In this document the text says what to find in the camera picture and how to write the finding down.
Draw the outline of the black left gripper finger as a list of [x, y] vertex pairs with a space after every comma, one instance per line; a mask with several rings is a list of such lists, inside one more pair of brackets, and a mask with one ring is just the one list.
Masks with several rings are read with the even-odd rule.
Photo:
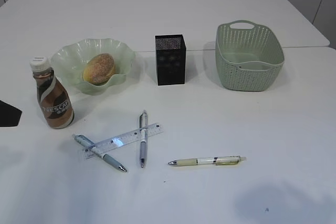
[[0, 101], [0, 127], [16, 127], [22, 111], [6, 102]]

